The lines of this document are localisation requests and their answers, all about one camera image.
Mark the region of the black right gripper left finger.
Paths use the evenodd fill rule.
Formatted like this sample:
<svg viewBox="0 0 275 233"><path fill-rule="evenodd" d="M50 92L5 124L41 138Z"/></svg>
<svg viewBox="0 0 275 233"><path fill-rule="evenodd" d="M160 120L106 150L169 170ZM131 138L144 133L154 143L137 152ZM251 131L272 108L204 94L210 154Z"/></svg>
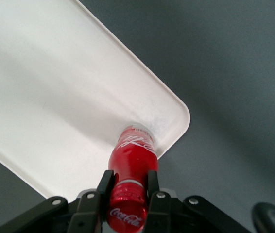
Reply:
<svg viewBox="0 0 275 233"><path fill-rule="evenodd" d="M114 172L106 170L94 191L87 191L79 198L76 213L69 222L70 233L101 233L107 206L114 186Z"/></svg>

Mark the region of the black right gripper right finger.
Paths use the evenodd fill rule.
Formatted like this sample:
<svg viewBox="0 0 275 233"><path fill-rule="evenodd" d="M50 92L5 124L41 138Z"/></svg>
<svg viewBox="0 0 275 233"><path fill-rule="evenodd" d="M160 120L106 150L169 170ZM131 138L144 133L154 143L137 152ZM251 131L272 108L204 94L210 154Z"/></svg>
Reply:
<svg viewBox="0 0 275 233"><path fill-rule="evenodd" d="M159 187L155 170L148 172L147 188L149 207L143 232L170 233L172 198L177 197L176 192L172 189Z"/></svg>

